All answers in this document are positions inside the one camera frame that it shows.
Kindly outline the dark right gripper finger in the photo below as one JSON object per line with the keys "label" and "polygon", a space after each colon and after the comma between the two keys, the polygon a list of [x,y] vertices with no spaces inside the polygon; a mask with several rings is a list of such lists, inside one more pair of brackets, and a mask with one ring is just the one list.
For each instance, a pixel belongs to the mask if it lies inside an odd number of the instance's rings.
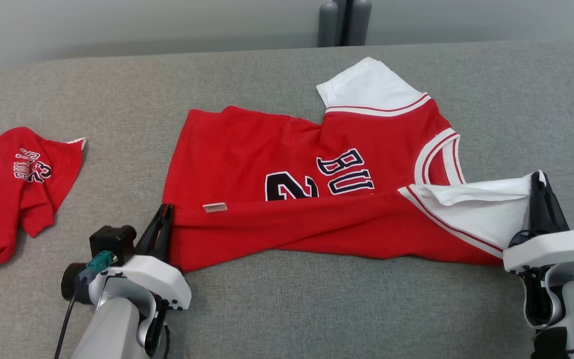
{"label": "dark right gripper finger", "polygon": [[525,229],[517,232],[510,241],[510,245],[520,245],[542,234],[540,191],[543,185],[541,172],[534,172],[530,179],[530,194],[528,203],[528,223]]}
{"label": "dark right gripper finger", "polygon": [[546,233],[564,232],[570,230],[567,219],[561,209],[560,202],[552,190],[548,175],[542,172],[544,184],[541,190],[542,225]]}

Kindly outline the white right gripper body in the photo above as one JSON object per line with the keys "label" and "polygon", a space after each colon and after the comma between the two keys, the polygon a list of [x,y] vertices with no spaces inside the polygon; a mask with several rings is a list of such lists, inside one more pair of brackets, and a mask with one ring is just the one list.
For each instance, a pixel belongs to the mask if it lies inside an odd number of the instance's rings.
{"label": "white right gripper body", "polygon": [[574,262],[574,230],[544,234],[503,251],[504,270],[511,272]]}

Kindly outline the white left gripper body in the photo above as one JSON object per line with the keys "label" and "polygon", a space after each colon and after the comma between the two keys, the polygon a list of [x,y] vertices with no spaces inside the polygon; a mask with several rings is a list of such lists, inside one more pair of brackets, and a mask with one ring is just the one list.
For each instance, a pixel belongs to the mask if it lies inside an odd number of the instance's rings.
{"label": "white left gripper body", "polygon": [[175,267],[150,255],[134,255],[123,266],[110,266],[88,286],[91,302],[99,307],[110,298],[153,304],[158,296],[178,310],[189,309],[192,293],[184,275]]}

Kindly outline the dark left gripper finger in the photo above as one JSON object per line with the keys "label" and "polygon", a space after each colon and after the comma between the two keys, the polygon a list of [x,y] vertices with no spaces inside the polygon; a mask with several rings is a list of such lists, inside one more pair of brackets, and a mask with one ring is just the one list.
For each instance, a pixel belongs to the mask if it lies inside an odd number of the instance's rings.
{"label": "dark left gripper finger", "polygon": [[168,205],[162,204],[135,246],[135,254],[168,259]]}
{"label": "dark left gripper finger", "polygon": [[174,207],[172,204],[164,203],[160,207],[158,232],[156,239],[156,257],[164,263],[169,264],[169,243],[173,230]]}

